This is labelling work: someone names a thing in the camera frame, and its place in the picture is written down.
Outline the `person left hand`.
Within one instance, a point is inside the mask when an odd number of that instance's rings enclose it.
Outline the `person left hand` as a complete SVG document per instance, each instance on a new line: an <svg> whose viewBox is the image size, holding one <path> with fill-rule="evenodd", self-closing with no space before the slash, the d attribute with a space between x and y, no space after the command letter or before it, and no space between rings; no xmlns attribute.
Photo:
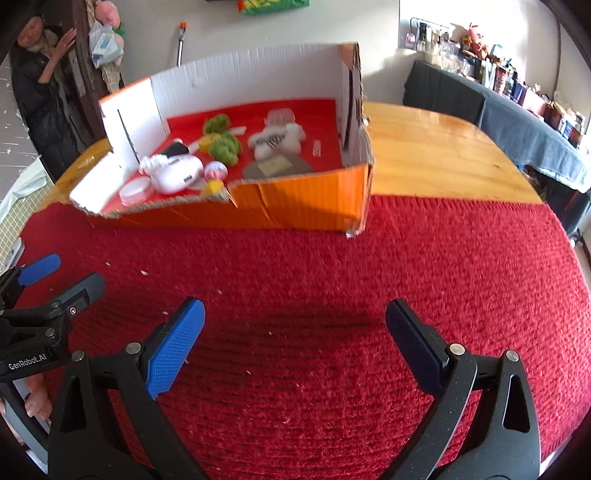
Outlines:
<svg viewBox="0 0 591 480"><path fill-rule="evenodd" d="M25 410L29 417L38 416L41 420L48 420L52 413L52 403L42 374L36 374L25 379L25 386L29 395L25 400Z"/></svg>

